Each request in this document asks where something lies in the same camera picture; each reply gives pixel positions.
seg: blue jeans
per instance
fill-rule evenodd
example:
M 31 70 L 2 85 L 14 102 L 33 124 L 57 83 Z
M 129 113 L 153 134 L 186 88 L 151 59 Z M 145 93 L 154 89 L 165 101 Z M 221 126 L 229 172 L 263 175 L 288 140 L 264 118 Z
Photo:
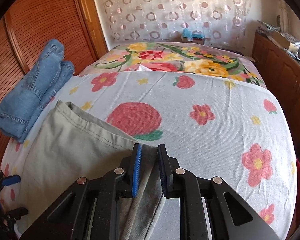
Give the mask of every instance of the blue jeans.
M 48 41 L 33 68 L 0 103 L 0 130 L 23 143 L 42 109 L 72 77 L 74 66 L 62 62 L 64 46 Z

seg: silver screw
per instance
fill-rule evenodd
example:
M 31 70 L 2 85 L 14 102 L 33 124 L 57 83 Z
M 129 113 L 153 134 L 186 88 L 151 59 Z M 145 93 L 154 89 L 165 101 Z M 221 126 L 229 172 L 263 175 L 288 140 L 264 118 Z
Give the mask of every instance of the silver screw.
M 114 170 L 114 173 L 115 173 L 115 174 L 122 174 L 122 173 L 124 173 L 124 169 L 123 169 L 123 168 L 116 168 L 116 169 Z
M 182 174 L 185 174 L 185 170 L 183 168 L 177 168 L 176 169 L 176 174 L 179 174 L 179 175 L 182 175 Z
M 222 181 L 223 181 L 223 180 L 222 180 L 220 177 L 214 177 L 214 178 L 213 178 L 213 182 L 216 183 L 216 184 L 221 184 Z
M 85 177 L 81 177 L 79 179 L 77 179 L 77 183 L 82 185 L 85 184 L 87 182 L 87 179 Z

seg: white bedsheet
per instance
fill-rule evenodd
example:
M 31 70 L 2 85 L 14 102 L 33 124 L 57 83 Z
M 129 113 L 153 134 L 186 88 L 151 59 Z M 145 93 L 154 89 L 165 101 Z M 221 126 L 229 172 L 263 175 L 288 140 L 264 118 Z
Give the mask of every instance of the white bedsheet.
M 25 158 L 57 99 L 73 102 L 142 143 L 164 143 L 168 155 L 198 177 L 222 177 L 281 239 L 287 236 L 296 201 L 296 157 L 282 109 L 267 89 L 173 72 L 73 77 L 44 109 L 26 141 L 10 140 L 2 160 L 5 175 L 19 174 L 22 181 Z M 16 184 L 1 192 L 6 210 L 18 207 L 18 191 Z M 155 239 L 178 235 L 179 207 L 171 203 L 166 202 Z

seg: bed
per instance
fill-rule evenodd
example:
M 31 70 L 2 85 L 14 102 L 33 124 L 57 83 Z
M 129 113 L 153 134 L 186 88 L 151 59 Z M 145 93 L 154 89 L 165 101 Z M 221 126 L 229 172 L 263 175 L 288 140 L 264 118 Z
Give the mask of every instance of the bed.
M 133 71 L 140 64 L 159 71 Z M 296 157 L 280 104 L 249 60 L 197 44 L 118 46 L 68 81 L 23 144 L 10 140 L 1 165 L 6 176 L 22 180 L 31 144 L 58 99 L 141 143 L 164 143 L 169 156 L 198 177 L 221 176 L 286 238 L 296 203 Z M 127 119 L 136 122 L 127 126 Z M 18 194 L 18 184 L 4 188 L 2 206 L 19 207 Z M 178 212 L 177 201 L 166 201 L 150 239 L 178 239 Z

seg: khaki pants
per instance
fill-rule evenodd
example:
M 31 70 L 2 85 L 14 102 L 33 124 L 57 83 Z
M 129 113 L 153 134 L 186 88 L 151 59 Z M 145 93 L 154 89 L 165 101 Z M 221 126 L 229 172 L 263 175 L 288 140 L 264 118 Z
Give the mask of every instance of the khaki pants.
M 17 222 L 24 232 L 77 178 L 96 179 L 131 155 L 135 139 L 84 112 L 58 101 L 32 144 L 16 201 L 29 210 Z M 164 204 L 157 147 L 142 146 L 138 195 L 120 199 L 120 239 L 149 239 Z

